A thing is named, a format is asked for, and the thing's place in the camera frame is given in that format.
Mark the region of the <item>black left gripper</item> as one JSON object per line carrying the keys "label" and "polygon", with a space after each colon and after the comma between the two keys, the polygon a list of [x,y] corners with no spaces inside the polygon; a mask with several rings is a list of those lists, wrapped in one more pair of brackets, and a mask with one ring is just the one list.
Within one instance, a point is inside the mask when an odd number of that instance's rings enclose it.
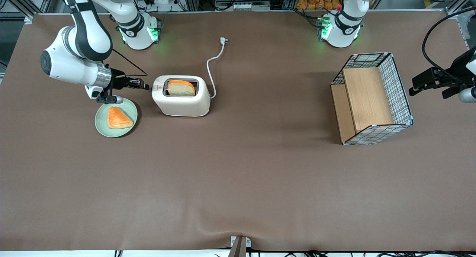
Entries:
{"label": "black left gripper", "polygon": [[412,79],[413,86],[409,88],[409,95],[416,94],[442,87],[457,87],[457,86],[475,86],[476,75],[476,47],[469,49],[462,55],[457,57],[451,64],[451,67],[446,71],[452,76],[447,82],[440,79],[445,77],[445,74],[437,68],[429,68]]}

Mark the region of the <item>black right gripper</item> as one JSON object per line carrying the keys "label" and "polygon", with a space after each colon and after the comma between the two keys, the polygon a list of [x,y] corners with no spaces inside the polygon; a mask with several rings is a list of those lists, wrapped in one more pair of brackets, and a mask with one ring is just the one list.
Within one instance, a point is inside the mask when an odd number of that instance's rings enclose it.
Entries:
{"label": "black right gripper", "polygon": [[134,89],[143,89],[149,91],[149,85],[143,84],[144,81],[141,78],[128,78],[126,74],[117,69],[111,69],[112,71],[112,79],[111,79],[111,88],[116,90],[121,90],[126,86],[127,83],[129,84],[129,88]]}

